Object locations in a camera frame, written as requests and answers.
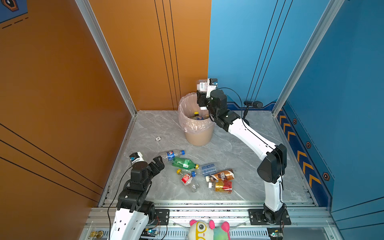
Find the pepsi bottle yellow cap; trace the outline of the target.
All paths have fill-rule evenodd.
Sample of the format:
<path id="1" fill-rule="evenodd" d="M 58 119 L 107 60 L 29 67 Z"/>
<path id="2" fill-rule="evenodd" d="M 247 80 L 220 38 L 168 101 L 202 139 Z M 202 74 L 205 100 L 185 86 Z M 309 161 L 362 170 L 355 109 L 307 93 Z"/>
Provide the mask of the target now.
<path id="1" fill-rule="evenodd" d="M 194 116 L 192 117 L 193 120 L 205 120 L 206 118 L 202 117 L 202 116 Z"/>

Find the clear water bottle blue label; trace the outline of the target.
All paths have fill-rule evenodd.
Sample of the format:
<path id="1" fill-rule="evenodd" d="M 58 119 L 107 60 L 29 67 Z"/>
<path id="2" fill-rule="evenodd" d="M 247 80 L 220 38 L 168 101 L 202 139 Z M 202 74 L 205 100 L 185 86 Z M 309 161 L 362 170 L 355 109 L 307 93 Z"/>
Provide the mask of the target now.
<path id="1" fill-rule="evenodd" d="M 191 176 L 192 177 L 196 177 L 196 176 L 206 177 L 209 175 L 213 175 L 218 171 L 219 171 L 219 164 L 218 163 L 209 163 L 209 164 L 199 166 L 198 169 L 191 171 Z"/>

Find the brown coffee bottle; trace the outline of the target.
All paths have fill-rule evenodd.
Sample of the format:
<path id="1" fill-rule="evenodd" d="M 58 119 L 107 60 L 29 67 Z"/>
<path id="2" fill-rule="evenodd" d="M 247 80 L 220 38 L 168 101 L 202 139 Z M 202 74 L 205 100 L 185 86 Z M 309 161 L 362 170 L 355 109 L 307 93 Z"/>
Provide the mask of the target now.
<path id="1" fill-rule="evenodd" d="M 213 183 L 218 181 L 232 181 L 235 179 L 235 175 L 232 169 L 223 170 L 213 175 L 206 176 L 206 182 Z"/>

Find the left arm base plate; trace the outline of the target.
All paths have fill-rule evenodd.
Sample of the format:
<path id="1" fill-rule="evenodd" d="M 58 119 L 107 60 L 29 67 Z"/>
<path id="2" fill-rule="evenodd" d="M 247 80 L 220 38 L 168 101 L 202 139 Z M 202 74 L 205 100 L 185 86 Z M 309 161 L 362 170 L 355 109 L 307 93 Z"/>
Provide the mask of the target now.
<path id="1" fill-rule="evenodd" d="M 169 209 L 156 209 L 154 218 L 149 221 L 149 225 L 150 226 L 168 226 L 169 219 L 170 219 Z"/>

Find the white pink carton box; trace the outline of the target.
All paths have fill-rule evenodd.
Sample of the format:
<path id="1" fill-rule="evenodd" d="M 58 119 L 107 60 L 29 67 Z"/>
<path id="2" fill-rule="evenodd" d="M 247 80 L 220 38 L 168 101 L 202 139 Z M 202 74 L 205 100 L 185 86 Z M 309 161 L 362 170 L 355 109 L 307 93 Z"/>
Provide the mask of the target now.
<path id="1" fill-rule="evenodd" d="M 207 88 L 208 88 L 208 85 L 209 85 L 209 80 L 208 79 L 198 80 L 197 90 L 200 91 L 200 92 L 206 92 Z"/>

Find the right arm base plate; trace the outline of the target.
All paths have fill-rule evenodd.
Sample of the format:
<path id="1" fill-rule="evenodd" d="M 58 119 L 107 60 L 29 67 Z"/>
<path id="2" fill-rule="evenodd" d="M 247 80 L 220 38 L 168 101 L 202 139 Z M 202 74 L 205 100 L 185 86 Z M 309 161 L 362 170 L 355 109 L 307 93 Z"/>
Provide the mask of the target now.
<path id="1" fill-rule="evenodd" d="M 249 219 L 251 225 L 279 225 L 281 223 L 284 226 L 292 224 L 288 211 L 285 208 L 281 208 L 277 212 L 272 212 L 269 209 L 249 209 Z"/>

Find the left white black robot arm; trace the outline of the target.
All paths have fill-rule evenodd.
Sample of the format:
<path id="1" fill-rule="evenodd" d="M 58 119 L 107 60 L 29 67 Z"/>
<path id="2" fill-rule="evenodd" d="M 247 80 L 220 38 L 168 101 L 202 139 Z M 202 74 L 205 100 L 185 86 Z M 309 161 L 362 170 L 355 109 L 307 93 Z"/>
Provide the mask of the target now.
<path id="1" fill-rule="evenodd" d="M 109 240 L 139 240 L 146 226 L 155 219 L 156 209 L 146 197 L 152 186 L 153 178 L 164 168 L 162 157 L 157 156 L 147 163 L 141 160 L 139 153 L 131 168 L 131 178 L 126 181 L 118 196 L 115 217 L 110 221 Z"/>

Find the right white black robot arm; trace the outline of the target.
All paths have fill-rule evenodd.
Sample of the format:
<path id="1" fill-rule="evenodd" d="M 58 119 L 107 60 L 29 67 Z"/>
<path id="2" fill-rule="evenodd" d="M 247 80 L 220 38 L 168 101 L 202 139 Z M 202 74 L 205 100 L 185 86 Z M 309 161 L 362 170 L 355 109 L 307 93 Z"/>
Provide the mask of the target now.
<path id="1" fill-rule="evenodd" d="M 257 173 L 265 183 L 264 221 L 281 224 L 287 206 L 283 202 L 284 174 L 287 167 L 287 148 L 276 145 L 253 130 L 244 119 L 228 109 L 227 96 L 220 89 L 210 93 L 197 91 L 197 103 L 207 109 L 216 125 L 245 143 L 262 161 Z"/>

